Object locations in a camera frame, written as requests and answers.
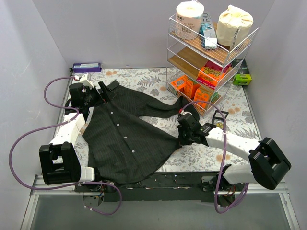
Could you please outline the black pinstriped shirt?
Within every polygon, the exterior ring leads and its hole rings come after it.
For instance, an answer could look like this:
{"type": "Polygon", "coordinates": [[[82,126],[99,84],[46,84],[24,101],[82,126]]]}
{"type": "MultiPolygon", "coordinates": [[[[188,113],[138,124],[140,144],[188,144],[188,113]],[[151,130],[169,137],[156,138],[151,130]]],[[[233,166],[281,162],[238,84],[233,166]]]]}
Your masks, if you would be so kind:
{"type": "Polygon", "coordinates": [[[106,88],[110,101],[94,107],[83,134],[89,147],[88,166],[115,183],[136,183],[158,170],[181,147],[178,138],[141,117],[169,118],[185,105],[197,120],[200,116],[184,96],[168,105],[116,80],[106,88]]]}

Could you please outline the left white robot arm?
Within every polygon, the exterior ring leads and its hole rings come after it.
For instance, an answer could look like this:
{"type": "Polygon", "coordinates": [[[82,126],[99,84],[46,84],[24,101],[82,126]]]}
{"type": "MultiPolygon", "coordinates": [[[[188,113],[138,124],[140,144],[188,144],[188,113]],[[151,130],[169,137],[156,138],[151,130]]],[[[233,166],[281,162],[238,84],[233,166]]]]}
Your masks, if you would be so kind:
{"type": "Polygon", "coordinates": [[[90,191],[96,192],[102,186],[96,167],[81,166],[74,149],[77,137],[89,116],[89,108],[110,101],[103,82],[96,88],[88,80],[69,86],[70,99],[65,103],[64,125],[55,137],[39,149],[42,175],[45,184],[85,183],[90,191]]]}

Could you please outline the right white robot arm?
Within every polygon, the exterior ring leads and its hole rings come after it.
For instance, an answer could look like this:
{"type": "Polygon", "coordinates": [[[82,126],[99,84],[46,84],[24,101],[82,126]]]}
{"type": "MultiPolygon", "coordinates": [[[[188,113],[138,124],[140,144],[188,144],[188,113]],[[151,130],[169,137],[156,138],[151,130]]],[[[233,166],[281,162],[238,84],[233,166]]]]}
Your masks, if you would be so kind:
{"type": "Polygon", "coordinates": [[[274,190],[292,165],[282,150],[271,138],[264,140],[248,139],[224,134],[217,126],[206,123],[201,125],[189,112],[178,117],[179,142],[181,145],[202,144],[226,150],[247,161],[244,165],[226,165],[222,175],[216,175],[205,183],[207,188],[228,190],[233,185],[258,183],[262,187],[274,190]]]}

